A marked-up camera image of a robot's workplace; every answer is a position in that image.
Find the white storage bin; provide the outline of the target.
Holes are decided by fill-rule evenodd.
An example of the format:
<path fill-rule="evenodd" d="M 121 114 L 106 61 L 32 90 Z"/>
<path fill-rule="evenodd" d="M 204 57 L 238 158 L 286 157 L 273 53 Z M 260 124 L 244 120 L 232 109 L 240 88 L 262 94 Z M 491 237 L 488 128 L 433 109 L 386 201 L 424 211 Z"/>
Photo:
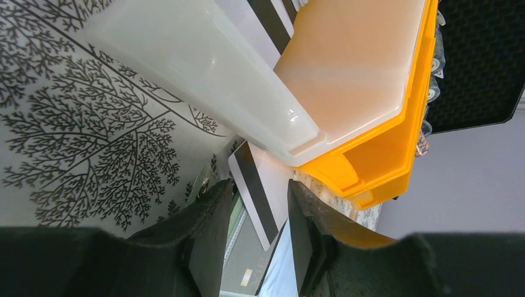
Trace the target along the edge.
<path fill-rule="evenodd" d="M 291 166 L 401 114 L 426 1 L 307 1 L 275 68 L 215 1 L 115 1 L 85 39 Z"/>

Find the yellow double storage bin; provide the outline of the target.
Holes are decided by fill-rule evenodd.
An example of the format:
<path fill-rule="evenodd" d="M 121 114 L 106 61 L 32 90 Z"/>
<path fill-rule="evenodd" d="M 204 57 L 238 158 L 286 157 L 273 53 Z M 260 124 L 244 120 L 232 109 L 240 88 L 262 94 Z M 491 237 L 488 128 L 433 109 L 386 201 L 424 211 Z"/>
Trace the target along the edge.
<path fill-rule="evenodd" d="M 427 106 L 438 1 L 426 1 L 399 116 L 299 166 L 360 210 L 406 192 Z"/>

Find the dark grey credit card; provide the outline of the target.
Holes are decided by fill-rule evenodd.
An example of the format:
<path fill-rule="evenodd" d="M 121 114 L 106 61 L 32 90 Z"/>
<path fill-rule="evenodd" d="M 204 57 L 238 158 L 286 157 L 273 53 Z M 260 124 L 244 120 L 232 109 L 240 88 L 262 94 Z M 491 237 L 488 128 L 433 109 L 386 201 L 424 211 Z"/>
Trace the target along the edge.
<path fill-rule="evenodd" d="M 246 211 L 233 229 L 223 261 L 220 296 L 258 296 L 282 236 L 265 250 Z"/>

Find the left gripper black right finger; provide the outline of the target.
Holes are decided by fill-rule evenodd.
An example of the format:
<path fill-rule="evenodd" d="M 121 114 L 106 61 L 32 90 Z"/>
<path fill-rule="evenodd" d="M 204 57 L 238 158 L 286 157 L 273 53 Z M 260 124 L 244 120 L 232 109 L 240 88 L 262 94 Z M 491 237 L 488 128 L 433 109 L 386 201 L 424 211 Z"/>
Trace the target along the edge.
<path fill-rule="evenodd" d="M 524 234 L 412 233 L 392 239 L 288 184 L 300 296 L 523 296 Z"/>

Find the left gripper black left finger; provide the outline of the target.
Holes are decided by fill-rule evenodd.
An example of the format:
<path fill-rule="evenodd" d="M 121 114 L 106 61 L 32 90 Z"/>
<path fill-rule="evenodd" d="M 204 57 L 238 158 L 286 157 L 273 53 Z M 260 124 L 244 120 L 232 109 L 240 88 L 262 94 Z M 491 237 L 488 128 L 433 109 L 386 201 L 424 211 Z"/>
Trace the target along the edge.
<path fill-rule="evenodd" d="M 218 296 L 232 210 L 219 181 L 127 239 L 98 228 L 1 228 L 2 296 Z"/>

